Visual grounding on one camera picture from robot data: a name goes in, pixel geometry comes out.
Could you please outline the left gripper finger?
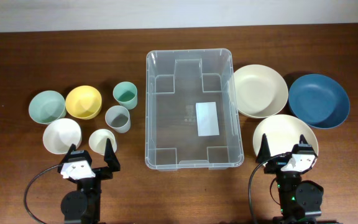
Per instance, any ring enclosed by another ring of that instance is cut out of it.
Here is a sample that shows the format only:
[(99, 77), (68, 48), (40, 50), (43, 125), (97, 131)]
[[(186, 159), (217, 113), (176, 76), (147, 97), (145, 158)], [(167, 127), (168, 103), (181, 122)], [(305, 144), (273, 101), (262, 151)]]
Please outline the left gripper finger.
[(70, 157), (72, 152), (76, 151), (76, 145), (72, 144), (68, 150), (68, 152), (66, 153), (65, 157)]
[(121, 165), (116, 157), (112, 142), (109, 138), (106, 139), (104, 161), (107, 163), (111, 172), (118, 172), (121, 170)]

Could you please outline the white bowl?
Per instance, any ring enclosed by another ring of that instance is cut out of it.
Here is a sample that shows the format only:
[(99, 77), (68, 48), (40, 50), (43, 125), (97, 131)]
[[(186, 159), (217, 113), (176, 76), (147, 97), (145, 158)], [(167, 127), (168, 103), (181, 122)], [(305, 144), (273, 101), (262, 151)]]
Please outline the white bowl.
[(80, 125), (69, 118), (58, 119), (46, 127), (42, 140), (48, 152), (66, 154), (72, 144), (78, 148), (82, 142)]

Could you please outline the dark blue plate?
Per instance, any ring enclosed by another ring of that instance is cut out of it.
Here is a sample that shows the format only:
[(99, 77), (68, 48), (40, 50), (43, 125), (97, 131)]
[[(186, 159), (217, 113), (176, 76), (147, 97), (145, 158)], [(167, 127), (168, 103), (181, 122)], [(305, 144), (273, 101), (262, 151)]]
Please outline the dark blue plate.
[(316, 73), (291, 84), (288, 104), (293, 115), (317, 129), (340, 126), (351, 110), (346, 90), (334, 79)]

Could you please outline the grey cup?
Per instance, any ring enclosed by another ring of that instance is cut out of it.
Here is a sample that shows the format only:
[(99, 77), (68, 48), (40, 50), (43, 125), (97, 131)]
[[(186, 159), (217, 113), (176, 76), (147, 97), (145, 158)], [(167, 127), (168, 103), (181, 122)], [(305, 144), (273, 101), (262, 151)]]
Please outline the grey cup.
[(126, 133), (131, 128), (129, 110), (123, 106), (110, 107), (105, 114), (107, 125), (118, 133)]

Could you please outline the yellow bowl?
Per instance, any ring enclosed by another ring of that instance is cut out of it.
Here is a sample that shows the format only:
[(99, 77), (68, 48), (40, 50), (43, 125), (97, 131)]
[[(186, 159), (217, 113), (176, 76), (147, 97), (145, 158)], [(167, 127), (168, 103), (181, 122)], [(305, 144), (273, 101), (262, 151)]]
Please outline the yellow bowl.
[(74, 118), (93, 119), (101, 111), (102, 96), (93, 86), (78, 86), (67, 95), (65, 106)]

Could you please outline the mint green bowl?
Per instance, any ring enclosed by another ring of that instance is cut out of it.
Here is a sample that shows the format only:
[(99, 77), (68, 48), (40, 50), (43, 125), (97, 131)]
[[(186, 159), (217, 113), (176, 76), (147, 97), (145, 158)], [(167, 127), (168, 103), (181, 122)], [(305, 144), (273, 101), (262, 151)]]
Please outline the mint green bowl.
[(29, 104), (29, 116), (39, 124), (50, 124), (66, 114), (65, 99), (57, 91), (40, 92)]

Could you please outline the beige plate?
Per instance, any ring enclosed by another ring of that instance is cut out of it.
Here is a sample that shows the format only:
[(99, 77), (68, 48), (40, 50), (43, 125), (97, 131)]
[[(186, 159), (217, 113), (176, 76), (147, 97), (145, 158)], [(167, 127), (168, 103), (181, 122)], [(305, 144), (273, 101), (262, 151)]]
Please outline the beige plate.
[(288, 100), (288, 87), (276, 70), (246, 65), (234, 72), (238, 111), (250, 118), (267, 118), (280, 112)]

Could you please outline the teal green cup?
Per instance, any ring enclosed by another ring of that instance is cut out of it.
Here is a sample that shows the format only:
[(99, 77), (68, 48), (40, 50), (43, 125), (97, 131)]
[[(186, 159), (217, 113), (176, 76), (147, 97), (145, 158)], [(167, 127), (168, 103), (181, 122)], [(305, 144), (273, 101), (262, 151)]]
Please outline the teal green cup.
[(114, 87), (112, 95), (121, 106), (128, 110), (137, 106), (137, 87), (131, 82), (118, 83)]

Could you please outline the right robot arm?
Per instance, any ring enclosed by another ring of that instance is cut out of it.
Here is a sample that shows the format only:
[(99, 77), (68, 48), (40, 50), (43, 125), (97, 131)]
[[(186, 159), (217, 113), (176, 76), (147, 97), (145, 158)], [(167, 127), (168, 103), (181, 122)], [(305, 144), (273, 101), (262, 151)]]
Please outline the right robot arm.
[(291, 151), (272, 156), (265, 134), (257, 155), (258, 166), (264, 166), (265, 174), (274, 174), (277, 183), (280, 217), (274, 217), (273, 223), (317, 223), (321, 216), (324, 189), (310, 180), (303, 180), (301, 175), (314, 166), (318, 158), (312, 145), (304, 135)]

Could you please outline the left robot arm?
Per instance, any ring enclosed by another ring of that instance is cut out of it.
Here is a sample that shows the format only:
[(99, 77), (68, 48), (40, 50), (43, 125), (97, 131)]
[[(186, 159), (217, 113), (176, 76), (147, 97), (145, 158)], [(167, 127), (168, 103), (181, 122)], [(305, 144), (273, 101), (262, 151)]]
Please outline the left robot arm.
[(72, 144), (58, 165), (64, 179), (76, 184), (76, 190), (67, 193), (60, 208), (65, 223), (98, 223), (101, 208), (101, 182), (113, 178), (121, 169), (112, 142), (106, 140), (104, 167), (92, 168), (88, 151), (78, 151)]

